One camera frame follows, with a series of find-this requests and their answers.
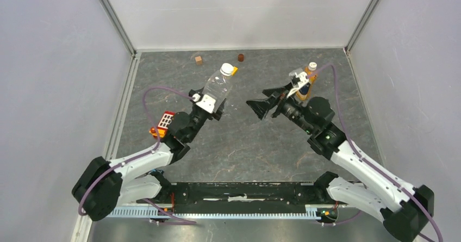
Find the clear plastic bottle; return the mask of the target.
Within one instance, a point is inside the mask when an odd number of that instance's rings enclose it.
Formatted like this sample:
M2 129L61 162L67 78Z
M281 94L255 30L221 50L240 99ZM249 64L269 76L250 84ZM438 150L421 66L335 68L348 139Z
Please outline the clear plastic bottle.
M216 106L227 97L233 85L233 76L224 76L220 72L220 68L209 77L206 82L203 94L208 94L216 100Z

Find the large white bottle cap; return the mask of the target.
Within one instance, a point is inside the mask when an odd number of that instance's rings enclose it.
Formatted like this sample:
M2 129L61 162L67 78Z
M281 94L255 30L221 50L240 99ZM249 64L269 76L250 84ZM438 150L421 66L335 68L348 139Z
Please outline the large white bottle cap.
M234 73L234 66L229 63L223 63L220 67L220 72L224 76L232 76Z

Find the orange tea bottle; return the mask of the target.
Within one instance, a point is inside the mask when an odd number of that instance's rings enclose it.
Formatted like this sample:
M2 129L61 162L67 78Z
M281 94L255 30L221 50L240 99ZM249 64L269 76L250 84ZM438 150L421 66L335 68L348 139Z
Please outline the orange tea bottle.
M300 88L298 92L296 93L296 96L300 101L306 101L309 98L312 85L315 83L317 79L317 75L312 76L312 74L315 73L316 69L317 69L316 62L310 62L308 66L305 67L304 71L307 75L309 75L309 78L308 78L308 83L304 85L302 88Z

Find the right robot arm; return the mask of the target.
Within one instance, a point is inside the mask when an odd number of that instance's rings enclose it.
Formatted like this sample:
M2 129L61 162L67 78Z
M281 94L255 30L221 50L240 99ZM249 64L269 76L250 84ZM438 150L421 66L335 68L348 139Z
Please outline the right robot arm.
M321 203L344 202L380 221L399 241L414 241L434 213L434 192L426 185L415 187L397 177L361 150L332 121L335 112L323 97L311 98L306 106L291 95L288 85L265 89L265 99L248 100L259 119L271 109L272 117L284 115L308 135L311 149L353 174L361 185L332 172L316 180L314 196Z

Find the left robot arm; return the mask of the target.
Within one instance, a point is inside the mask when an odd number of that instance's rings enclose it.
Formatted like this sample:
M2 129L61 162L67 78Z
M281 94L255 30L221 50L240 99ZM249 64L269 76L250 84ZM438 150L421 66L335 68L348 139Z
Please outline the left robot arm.
M154 145L119 159L96 157L88 164L71 191L79 203L79 215L99 221L127 202L153 198L162 203L170 198L168 182L152 170L182 159L205 122L219 120L225 106L225 101L217 102L203 89L190 90L185 98L192 103L192 111L171 114Z

